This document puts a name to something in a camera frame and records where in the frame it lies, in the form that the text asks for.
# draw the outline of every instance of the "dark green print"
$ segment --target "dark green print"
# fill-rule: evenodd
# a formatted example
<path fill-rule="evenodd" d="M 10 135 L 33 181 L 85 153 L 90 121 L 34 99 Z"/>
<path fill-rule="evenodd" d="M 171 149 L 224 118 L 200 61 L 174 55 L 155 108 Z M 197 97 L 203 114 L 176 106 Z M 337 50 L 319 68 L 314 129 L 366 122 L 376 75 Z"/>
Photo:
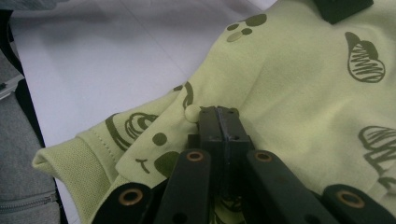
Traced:
<path fill-rule="evenodd" d="M 378 172 L 378 182 L 387 189 L 392 185 L 396 185 L 396 179 L 389 176 L 382 175 L 388 170 L 387 164 L 390 161 L 396 162 L 396 130 L 379 127 L 369 126 L 361 130 L 359 139 L 363 146 L 369 150 L 364 155 L 366 159 Z"/>
<path fill-rule="evenodd" d="M 266 21 L 267 21 L 267 15 L 265 15 L 265 14 L 259 14 L 259 15 L 255 15 L 255 16 L 245 19 L 244 22 L 248 26 L 248 28 L 242 29 L 241 31 L 233 32 L 232 34 L 229 35 L 229 37 L 227 38 L 227 41 L 234 42 L 234 41 L 238 40 L 242 35 L 252 34 L 253 30 L 250 28 L 263 25 L 263 24 L 265 24 Z M 239 27 L 240 22 L 228 26 L 227 30 L 228 31 L 236 30 L 236 28 Z"/>
<path fill-rule="evenodd" d="M 187 106 L 192 105 L 192 102 L 194 100 L 194 92 L 192 90 L 192 85 L 190 84 L 190 82 L 186 82 L 186 85 L 184 85 L 184 87 L 186 88 L 187 96 L 183 100 L 183 107 L 184 109 L 186 109 Z"/>
<path fill-rule="evenodd" d="M 159 147 L 165 145 L 167 140 L 168 140 L 168 138 L 166 137 L 166 135 L 164 133 L 156 133 L 152 137 L 152 142 Z"/>
<path fill-rule="evenodd" d="M 360 40 L 351 32 L 346 32 L 349 49 L 347 69 L 349 74 L 360 82 L 376 83 L 385 76 L 385 65 L 378 59 L 374 44 Z"/>
<path fill-rule="evenodd" d="M 136 159 L 135 161 L 140 163 L 140 165 L 142 166 L 143 171 L 144 171 L 146 174 L 149 174 L 149 169 L 148 169 L 148 168 L 146 167 L 146 165 L 145 165 L 145 162 L 148 161 L 148 160 L 139 160 L 139 159 Z"/>
<path fill-rule="evenodd" d="M 106 119 L 105 124 L 114 142 L 117 144 L 117 146 L 119 146 L 121 150 L 125 151 L 126 149 L 128 149 L 128 147 L 131 146 L 131 143 L 123 139 L 122 136 L 119 134 L 119 131 L 117 131 L 116 125 L 114 124 L 113 120 L 114 116 L 116 115 L 117 114 L 112 115 L 108 119 Z"/>
<path fill-rule="evenodd" d="M 175 151 L 166 152 L 161 155 L 161 157 L 154 162 L 155 169 L 165 177 L 170 177 L 175 167 L 178 155 L 179 154 Z"/>
<path fill-rule="evenodd" d="M 116 115 L 112 115 L 108 119 L 106 119 L 105 124 L 114 142 L 123 151 L 127 150 L 131 146 L 132 142 L 136 140 L 136 138 L 143 131 L 145 131 L 156 118 L 158 118 L 158 116 L 156 115 L 149 115 L 140 112 L 133 113 L 124 122 L 124 130 L 122 131 L 126 132 L 126 134 L 130 137 L 130 139 L 125 139 L 120 135 L 120 132 L 114 122 L 114 117 Z"/>

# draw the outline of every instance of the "black plastic part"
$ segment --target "black plastic part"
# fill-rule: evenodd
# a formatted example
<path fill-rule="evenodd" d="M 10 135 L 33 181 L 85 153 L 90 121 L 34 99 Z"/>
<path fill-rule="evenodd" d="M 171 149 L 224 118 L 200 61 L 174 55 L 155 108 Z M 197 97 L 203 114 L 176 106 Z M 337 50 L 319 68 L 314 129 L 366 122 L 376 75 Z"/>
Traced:
<path fill-rule="evenodd" d="M 245 132 L 236 110 L 218 107 L 219 124 L 224 139 L 224 197 L 240 195 L 243 163 L 251 149 L 250 137 Z"/>
<path fill-rule="evenodd" d="M 183 151 L 169 178 L 155 224 L 208 223 L 210 155 L 200 149 Z"/>
<path fill-rule="evenodd" d="M 245 174 L 271 223 L 338 223 L 275 154 L 249 151 Z"/>
<path fill-rule="evenodd" d="M 23 75 L 21 62 L 9 44 L 11 41 L 9 38 L 9 19 L 11 18 L 12 12 L 11 10 L 0 9 L 0 50 L 3 51 L 9 62 Z"/>
<path fill-rule="evenodd" d="M 93 224 L 144 224 L 153 193 L 149 187 L 137 183 L 122 185 L 108 196 L 96 214 Z"/>
<path fill-rule="evenodd" d="M 210 192 L 219 194 L 222 191 L 222 183 L 224 182 L 224 150 L 222 132 L 214 106 L 201 110 L 198 127 L 201 140 L 199 148 L 207 151 L 212 160 Z"/>
<path fill-rule="evenodd" d="M 346 224 L 394 224 L 395 217 L 364 192 L 346 185 L 332 185 L 323 191 L 322 203 Z"/>
<path fill-rule="evenodd" d="M 335 24 L 367 7 L 373 0 L 314 0 L 323 20 Z"/>

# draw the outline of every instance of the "screw hole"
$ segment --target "screw hole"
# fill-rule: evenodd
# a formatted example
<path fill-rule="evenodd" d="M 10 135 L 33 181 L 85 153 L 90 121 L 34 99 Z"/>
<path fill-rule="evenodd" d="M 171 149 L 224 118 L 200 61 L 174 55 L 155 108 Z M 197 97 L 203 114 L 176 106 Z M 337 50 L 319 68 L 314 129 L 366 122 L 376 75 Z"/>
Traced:
<path fill-rule="evenodd" d="M 308 224 L 320 224 L 320 219 L 313 215 L 305 215 L 304 220 Z"/>
<path fill-rule="evenodd" d="M 257 152 L 256 153 L 256 159 L 258 161 L 271 161 L 272 156 L 266 152 Z"/>
<path fill-rule="evenodd" d="M 176 213 L 172 220 L 175 224 L 183 224 L 187 222 L 187 216 L 184 213 Z"/>
<path fill-rule="evenodd" d="M 119 202 L 122 205 L 130 206 L 139 203 L 143 198 L 143 192 L 140 189 L 126 189 L 120 194 Z"/>

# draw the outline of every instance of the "black object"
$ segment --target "black object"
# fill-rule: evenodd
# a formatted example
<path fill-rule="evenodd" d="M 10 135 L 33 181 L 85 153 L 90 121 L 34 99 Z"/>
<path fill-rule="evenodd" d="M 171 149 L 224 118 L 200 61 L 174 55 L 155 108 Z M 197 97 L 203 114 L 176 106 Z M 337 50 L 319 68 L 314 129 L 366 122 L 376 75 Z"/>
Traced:
<path fill-rule="evenodd" d="M 309 191 L 277 155 L 254 149 L 236 109 L 203 108 L 198 125 L 199 134 L 189 135 L 192 149 L 180 154 L 164 191 L 165 183 L 154 189 L 121 186 L 93 223 L 205 224 L 208 198 L 216 195 L 241 199 L 247 224 L 396 223 L 390 212 L 350 186 L 329 186 L 322 197 Z M 120 200 L 125 190 L 136 188 L 143 192 L 131 196 L 136 203 Z"/>
<path fill-rule="evenodd" d="M 3 51 L 9 62 L 23 75 L 21 62 L 9 44 L 14 39 L 9 28 L 9 19 L 12 12 L 12 10 L 0 9 L 0 50 Z"/>
<path fill-rule="evenodd" d="M 335 24 L 371 6 L 373 0 L 314 0 L 323 20 Z"/>

